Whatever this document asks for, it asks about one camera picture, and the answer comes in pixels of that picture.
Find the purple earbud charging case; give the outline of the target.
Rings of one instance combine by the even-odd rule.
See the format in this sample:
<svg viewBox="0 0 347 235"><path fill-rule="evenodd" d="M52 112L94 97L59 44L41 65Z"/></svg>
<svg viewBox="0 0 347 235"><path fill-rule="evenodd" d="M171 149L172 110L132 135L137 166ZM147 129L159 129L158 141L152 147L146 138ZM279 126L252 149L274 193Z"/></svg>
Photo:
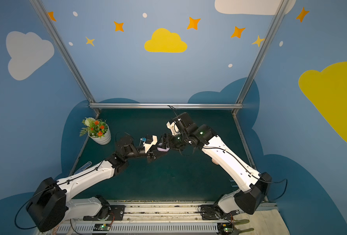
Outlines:
<svg viewBox="0 0 347 235"><path fill-rule="evenodd" d="M170 150L170 147L168 145L164 145L163 143L159 143L157 145L157 150L160 152L168 152Z"/></svg>

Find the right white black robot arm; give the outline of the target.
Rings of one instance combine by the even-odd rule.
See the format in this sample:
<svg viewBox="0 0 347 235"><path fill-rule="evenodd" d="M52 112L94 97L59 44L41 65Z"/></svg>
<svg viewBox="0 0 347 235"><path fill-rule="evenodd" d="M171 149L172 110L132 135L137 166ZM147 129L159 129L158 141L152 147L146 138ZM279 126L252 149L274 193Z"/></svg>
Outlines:
<svg viewBox="0 0 347 235"><path fill-rule="evenodd" d="M181 151L193 146L210 156L235 181L239 189L223 195L214 207L221 213L242 210L254 214L268 193L272 177L250 167L238 157L209 126L197 126L184 112L166 124L171 133L162 138L162 146Z"/></svg>

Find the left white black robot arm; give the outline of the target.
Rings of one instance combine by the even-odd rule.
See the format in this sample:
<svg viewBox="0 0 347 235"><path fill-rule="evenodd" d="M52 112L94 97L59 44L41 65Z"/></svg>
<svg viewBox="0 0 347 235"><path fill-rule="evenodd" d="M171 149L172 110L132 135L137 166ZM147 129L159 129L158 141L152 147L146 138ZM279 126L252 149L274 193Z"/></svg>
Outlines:
<svg viewBox="0 0 347 235"><path fill-rule="evenodd" d="M169 149L167 134L161 138L148 135L142 146L135 146L133 138L125 135L115 143L111 156L100 163L66 178L43 180L27 202L26 211L41 232L47 232L67 219L95 216L106 208L104 200L92 197L79 206L72 205L71 200L99 182L120 174L128 167L129 159L146 158L152 162Z"/></svg>

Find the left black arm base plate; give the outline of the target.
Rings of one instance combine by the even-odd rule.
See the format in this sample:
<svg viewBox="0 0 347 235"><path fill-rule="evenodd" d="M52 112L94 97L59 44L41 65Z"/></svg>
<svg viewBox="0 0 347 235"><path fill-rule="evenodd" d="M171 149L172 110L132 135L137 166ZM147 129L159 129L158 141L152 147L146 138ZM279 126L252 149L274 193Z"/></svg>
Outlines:
<svg viewBox="0 0 347 235"><path fill-rule="evenodd" d="M124 217L125 205L102 206L94 216L84 216L84 221L121 221Z"/></svg>

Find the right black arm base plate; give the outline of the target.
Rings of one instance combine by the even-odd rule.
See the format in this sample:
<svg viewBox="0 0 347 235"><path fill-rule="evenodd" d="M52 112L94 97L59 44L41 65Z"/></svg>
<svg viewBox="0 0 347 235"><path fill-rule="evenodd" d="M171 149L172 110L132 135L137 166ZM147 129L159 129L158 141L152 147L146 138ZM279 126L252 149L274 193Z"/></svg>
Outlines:
<svg viewBox="0 0 347 235"><path fill-rule="evenodd" d="M198 206L198 212L203 220L227 220L240 213L239 210L226 213L220 207L208 204Z"/></svg>

